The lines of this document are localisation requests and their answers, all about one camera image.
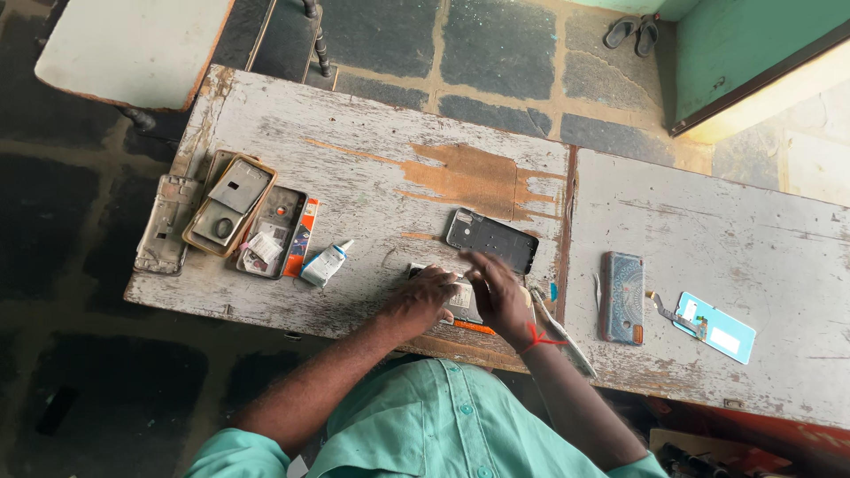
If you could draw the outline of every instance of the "adhesive glue tube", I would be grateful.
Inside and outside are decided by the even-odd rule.
[[[325,249],[301,269],[301,277],[319,287],[326,286],[327,280],[339,270],[345,259],[349,258],[345,251],[349,250],[352,244],[354,244],[354,239],[348,240],[342,246],[333,245]]]

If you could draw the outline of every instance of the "flip flop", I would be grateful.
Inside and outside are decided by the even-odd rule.
[[[629,15],[617,20],[611,26],[611,30],[608,32],[608,35],[605,35],[605,38],[602,39],[602,43],[612,50],[619,47],[620,43],[623,43],[623,40],[638,30],[640,22],[641,20],[634,15]]]
[[[658,26],[655,24],[655,15],[643,16],[637,34],[635,53],[641,58],[646,58],[652,51],[652,47],[658,42]]]

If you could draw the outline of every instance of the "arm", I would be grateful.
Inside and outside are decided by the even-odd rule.
[[[537,344],[526,322],[525,297],[513,273],[497,258],[463,253],[472,263],[467,273],[484,324],[499,333],[523,359],[543,396],[555,431],[602,471],[634,463],[646,448],[596,390],[561,355],[557,345]]]
[[[268,436],[294,457],[385,355],[452,317],[442,305],[458,293],[455,279],[436,266],[425,268],[363,326],[272,385],[236,417],[234,426]]]

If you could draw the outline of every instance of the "hand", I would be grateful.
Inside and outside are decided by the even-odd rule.
[[[531,315],[527,296],[513,279],[513,273],[493,255],[464,251],[460,256],[473,265],[464,276],[473,285],[475,303],[484,324],[514,350],[525,349],[531,343],[526,325]]]
[[[401,344],[431,330],[442,319],[453,319],[443,303],[461,292],[461,287],[453,283],[456,280],[454,272],[429,265],[389,298],[374,323]]]

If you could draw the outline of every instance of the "phone back cover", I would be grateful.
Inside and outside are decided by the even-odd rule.
[[[643,345],[643,258],[609,251],[603,276],[602,338]]]

